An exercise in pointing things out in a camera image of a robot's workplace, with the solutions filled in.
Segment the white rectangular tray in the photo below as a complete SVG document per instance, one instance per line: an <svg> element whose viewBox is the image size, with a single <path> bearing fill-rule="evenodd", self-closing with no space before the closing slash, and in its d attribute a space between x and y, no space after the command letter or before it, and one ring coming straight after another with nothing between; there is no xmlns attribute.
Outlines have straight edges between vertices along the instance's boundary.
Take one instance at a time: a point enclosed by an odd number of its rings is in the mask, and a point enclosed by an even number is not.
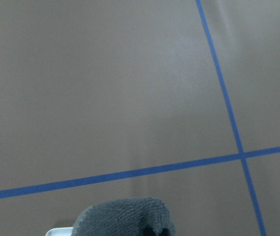
<svg viewBox="0 0 280 236"><path fill-rule="evenodd" d="M73 227L53 228L46 232L45 236L71 236Z"/></svg>

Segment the grey and pink cloth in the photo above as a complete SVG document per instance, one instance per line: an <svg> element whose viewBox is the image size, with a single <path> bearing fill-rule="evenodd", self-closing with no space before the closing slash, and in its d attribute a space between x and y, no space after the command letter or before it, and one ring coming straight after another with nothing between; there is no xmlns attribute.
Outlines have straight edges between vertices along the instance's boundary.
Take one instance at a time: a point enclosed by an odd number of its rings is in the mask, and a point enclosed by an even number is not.
<svg viewBox="0 0 280 236"><path fill-rule="evenodd" d="M73 225L73 236L175 236L165 202L157 198L118 199L90 206Z"/></svg>

